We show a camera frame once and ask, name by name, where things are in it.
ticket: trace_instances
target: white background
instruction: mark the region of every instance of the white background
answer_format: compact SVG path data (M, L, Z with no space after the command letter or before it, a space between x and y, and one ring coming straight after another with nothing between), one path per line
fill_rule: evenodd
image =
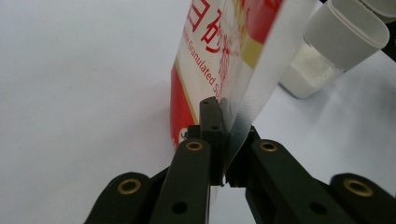
M0 223L82 223L106 184L153 176L174 150L170 70L190 1L0 1ZM277 88L254 125L326 183L396 191L396 64L378 52L298 100ZM210 223L254 223L224 188Z

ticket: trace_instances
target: white table surface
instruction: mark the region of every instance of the white table surface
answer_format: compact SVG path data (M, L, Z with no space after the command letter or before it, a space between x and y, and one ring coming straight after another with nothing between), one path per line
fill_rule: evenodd
M0 1L0 223L82 223L106 184L174 150L170 69L190 1ZM277 88L256 119L313 176L396 191L396 63L382 52L314 96ZM243 189L210 223L254 223Z

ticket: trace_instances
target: red and white packaging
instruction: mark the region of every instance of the red and white packaging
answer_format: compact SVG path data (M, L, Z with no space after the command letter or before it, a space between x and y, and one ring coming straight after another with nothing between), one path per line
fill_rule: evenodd
M171 136L175 147L184 140L187 127L198 124L199 103L216 96L229 139L236 141L230 149L232 159L303 41L304 22L315 2L191 2L171 72ZM295 4L306 7L293 11ZM295 20L301 22L301 35L282 29L282 24ZM270 32L287 36L271 41ZM284 56L273 60L271 54L282 50Z

